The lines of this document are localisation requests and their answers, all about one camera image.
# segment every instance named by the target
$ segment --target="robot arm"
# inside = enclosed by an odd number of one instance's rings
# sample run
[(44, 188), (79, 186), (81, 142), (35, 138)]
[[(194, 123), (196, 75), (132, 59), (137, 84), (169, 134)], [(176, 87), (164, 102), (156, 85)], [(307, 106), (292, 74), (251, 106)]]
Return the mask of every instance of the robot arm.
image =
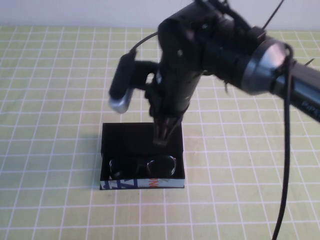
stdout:
[[(196, 0), (158, 27), (159, 63), (124, 55), (110, 87), (110, 106), (124, 113), (134, 88), (145, 91), (154, 119), (154, 143), (165, 145), (181, 123), (202, 75), (215, 75), (250, 95), (284, 98), (284, 42), (250, 27), (228, 5)], [(292, 60), (291, 104), (320, 122), (320, 72)], [(151, 84), (146, 84), (153, 73)]]

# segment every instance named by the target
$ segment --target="yellow-green cutting mat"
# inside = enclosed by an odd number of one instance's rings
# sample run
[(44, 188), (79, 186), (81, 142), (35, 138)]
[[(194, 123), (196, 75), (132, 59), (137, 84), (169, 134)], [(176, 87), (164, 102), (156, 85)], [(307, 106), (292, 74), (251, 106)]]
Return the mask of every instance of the yellow-green cutting mat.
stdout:
[[(183, 121), (184, 189), (99, 190), (106, 122), (149, 122), (136, 91), (108, 107), (118, 59), (153, 29), (0, 27), (0, 240), (269, 240), (283, 176), (283, 102), (203, 77)], [(277, 31), (320, 68), (320, 32)], [(156, 39), (138, 58), (157, 61)], [(292, 109), (280, 240), (320, 236), (320, 125)]]

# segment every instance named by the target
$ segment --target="black box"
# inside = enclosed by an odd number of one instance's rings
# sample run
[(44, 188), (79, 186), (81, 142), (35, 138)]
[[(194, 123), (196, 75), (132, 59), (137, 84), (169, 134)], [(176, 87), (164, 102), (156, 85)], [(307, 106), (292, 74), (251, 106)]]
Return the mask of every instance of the black box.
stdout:
[(101, 190), (184, 188), (181, 125), (164, 147), (153, 144), (153, 131), (153, 123), (103, 123)]

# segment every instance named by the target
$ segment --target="glasses lens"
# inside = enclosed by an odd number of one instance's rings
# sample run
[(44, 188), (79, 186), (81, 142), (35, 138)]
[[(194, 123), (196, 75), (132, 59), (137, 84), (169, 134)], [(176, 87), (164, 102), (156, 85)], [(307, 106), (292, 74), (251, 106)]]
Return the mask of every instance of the glasses lens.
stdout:
[(176, 171), (176, 159), (173, 156), (156, 156), (147, 164), (152, 178), (169, 178)]
[(134, 159), (112, 159), (109, 163), (112, 179), (133, 179), (137, 175), (138, 164)]

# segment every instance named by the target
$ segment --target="cable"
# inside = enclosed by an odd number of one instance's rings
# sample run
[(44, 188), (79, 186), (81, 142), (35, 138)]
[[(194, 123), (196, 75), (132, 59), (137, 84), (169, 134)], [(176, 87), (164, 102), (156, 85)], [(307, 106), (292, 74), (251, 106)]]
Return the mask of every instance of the cable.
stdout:
[(271, 16), (269, 17), (268, 21), (266, 21), (266, 23), (264, 24), (262, 29), (265, 29), (268, 24), (270, 23), (270, 21), (274, 18), (274, 16), (276, 15), (276, 13), (278, 12), (279, 8), (281, 7), (281, 5), (284, 3), (285, 0), (282, 0), (279, 5), (276, 7), (276, 9), (273, 11), (273, 13), (271, 14)]
[(149, 39), (155, 37), (158, 35), (158, 32), (154, 32), (152, 34), (150, 34), (149, 36), (146, 36), (144, 39), (142, 39), (141, 41), (139, 41), (136, 45), (133, 46), (133, 48), (131, 48), (130, 52), (137, 50), (137, 48), (143, 44), (144, 42), (148, 41)]
[(283, 167), (283, 184), (282, 184), (282, 196), (278, 219), (274, 228), (272, 240), (277, 240), (281, 223), (285, 215), (288, 185), (289, 185), (289, 173), (290, 173), (290, 98), (292, 88), (292, 74), (291, 69), (293, 62), (294, 51), (290, 45), (285, 44), (285, 48), (289, 51), (289, 55), (284, 61), (285, 71), (285, 83), (284, 83), (284, 167)]

